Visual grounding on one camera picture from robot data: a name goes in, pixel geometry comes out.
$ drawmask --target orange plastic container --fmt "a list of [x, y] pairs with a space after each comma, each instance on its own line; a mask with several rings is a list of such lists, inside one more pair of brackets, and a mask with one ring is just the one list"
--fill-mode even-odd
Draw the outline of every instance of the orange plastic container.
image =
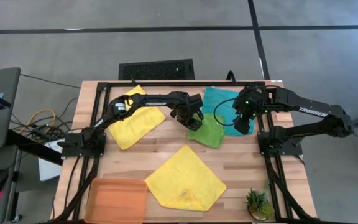
[[146, 196], [144, 180], [95, 178], [84, 220], [86, 223], [141, 224]]

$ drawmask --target potted plant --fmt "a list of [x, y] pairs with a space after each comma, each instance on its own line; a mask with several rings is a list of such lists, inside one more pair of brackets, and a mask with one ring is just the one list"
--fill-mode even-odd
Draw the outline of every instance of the potted plant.
[[249, 214], [258, 221], [265, 221], [273, 215], [274, 209], [267, 200], [266, 188], [264, 192], [251, 189], [246, 203]]

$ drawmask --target yellow towel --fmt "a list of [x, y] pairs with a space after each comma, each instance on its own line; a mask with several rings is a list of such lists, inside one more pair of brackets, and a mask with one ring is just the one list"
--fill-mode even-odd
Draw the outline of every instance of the yellow towel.
[[[140, 85], [128, 91], [126, 95], [133, 95], [140, 93], [142, 95], [146, 92]], [[109, 126], [111, 135], [116, 140], [121, 149], [127, 149], [133, 146], [149, 131], [153, 130], [165, 120], [165, 115], [157, 107], [143, 107], [136, 110], [136, 112], [126, 118], [124, 121], [118, 121]]]
[[194, 211], [208, 211], [226, 190], [207, 165], [184, 145], [146, 184], [161, 206]]

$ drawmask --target wooden table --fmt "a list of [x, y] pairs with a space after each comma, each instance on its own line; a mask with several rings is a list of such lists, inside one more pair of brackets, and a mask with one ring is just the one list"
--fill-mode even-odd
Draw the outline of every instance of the wooden table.
[[[90, 125], [94, 96], [98, 81], [82, 83], [80, 96], [76, 106], [72, 128], [84, 128]], [[266, 85], [278, 85], [282, 82], [266, 81]], [[240, 91], [241, 86], [224, 86], [222, 89]], [[111, 89], [110, 100], [125, 94], [132, 87], [114, 87]], [[185, 91], [190, 95], [200, 93], [203, 97], [205, 87], [202, 86], [165, 86], [144, 87], [148, 94], [167, 94], [171, 91]], [[145, 222], [251, 222], [252, 217], [246, 209], [246, 195], [253, 189], [263, 189], [267, 180], [264, 158], [259, 154], [256, 133], [259, 131], [255, 120], [255, 131], [250, 136], [225, 137], [220, 149], [211, 149], [195, 141], [187, 140], [187, 129], [170, 117], [170, 109], [161, 107], [167, 117], [166, 120], [149, 132], [137, 144], [128, 150], [122, 151], [108, 133], [104, 156], [100, 160], [98, 177], [104, 178], [135, 178], [145, 179], [158, 169], [167, 159], [188, 144], [205, 164], [227, 185], [227, 190], [207, 212], [193, 212], [161, 207], [155, 197], [149, 192], [147, 197], [147, 211]], [[273, 113], [273, 122], [276, 126], [293, 126], [290, 113]], [[56, 197], [55, 211], [61, 214], [68, 185], [68, 179], [76, 158], [68, 158], [63, 163]], [[303, 164], [293, 156], [282, 156], [283, 168], [289, 191], [298, 203], [311, 216], [316, 216], [313, 199]], [[80, 159], [71, 182], [68, 198], [74, 196], [80, 178], [82, 159]], [[282, 195], [277, 189], [282, 217], [286, 217]], [[80, 218], [85, 215], [88, 191], [84, 194]]]

